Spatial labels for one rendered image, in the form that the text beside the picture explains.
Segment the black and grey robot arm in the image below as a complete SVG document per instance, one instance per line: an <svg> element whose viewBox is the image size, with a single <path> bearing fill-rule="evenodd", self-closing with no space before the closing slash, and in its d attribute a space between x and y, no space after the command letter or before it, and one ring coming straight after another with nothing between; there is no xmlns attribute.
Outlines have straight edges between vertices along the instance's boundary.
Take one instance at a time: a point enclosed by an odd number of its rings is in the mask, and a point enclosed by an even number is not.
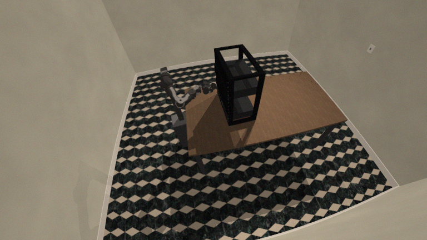
<svg viewBox="0 0 427 240"><path fill-rule="evenodd" d="M167 70L161 72L160 76L160 87L162 90L166 91L173 103L177 108L182 108L186 106L192 99L195 99L197 95L201 93L201 87L195 86L193 89L189 89L188 92L182 97L177 96L177 91L173 87L173 81L171 80L171 75Z"/></svg>

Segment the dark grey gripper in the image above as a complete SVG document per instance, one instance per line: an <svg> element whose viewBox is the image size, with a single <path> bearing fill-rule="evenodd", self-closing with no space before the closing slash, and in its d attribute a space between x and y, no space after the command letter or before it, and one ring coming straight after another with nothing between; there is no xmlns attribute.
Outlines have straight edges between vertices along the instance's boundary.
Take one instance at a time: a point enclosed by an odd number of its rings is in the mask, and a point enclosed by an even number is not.
<svg viewBox="0 0 427 240"><path fill-rule="evenodd" d="M214 89L217 89L217 86L215 83L211 83L211 85L210 85L206 81L203 81L202 85L200 85L200 87L202 88L202 91L204 94L211 93L211 92L213 92Z"/></svg>

